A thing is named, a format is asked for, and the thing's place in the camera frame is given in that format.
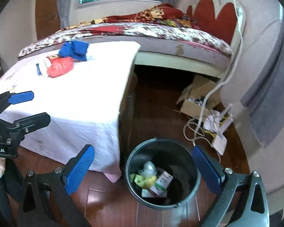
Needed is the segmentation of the person left hand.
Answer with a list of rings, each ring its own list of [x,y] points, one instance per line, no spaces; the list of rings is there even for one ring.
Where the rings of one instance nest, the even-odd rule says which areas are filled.
[[[5,172],[5,158],[0,158],[0,178],[4,175]]]

